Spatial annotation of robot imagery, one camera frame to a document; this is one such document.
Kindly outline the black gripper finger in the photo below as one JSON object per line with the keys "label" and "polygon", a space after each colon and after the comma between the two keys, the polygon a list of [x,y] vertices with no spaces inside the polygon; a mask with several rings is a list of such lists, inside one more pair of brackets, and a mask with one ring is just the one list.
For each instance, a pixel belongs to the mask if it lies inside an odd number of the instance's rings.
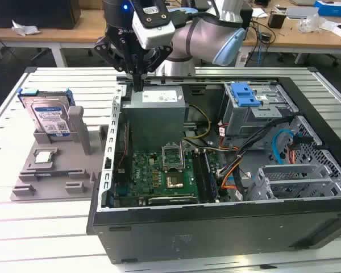
{"label": "black gripper finger", "polygon": [[148,72],[154,72],[162,62],[172,53],[172,47],[157,47],[155,49],[143,49],[138,55],[138,91],[144,87],[144,79]]}
{"label": "black gripper finger", "polygon": [[94,49],[118,72],[125,72],[132,80],[134,91],[139,91],[139,72],[127,38],[120,36],[117,48],[107,36],[104,36],[96,42]]}

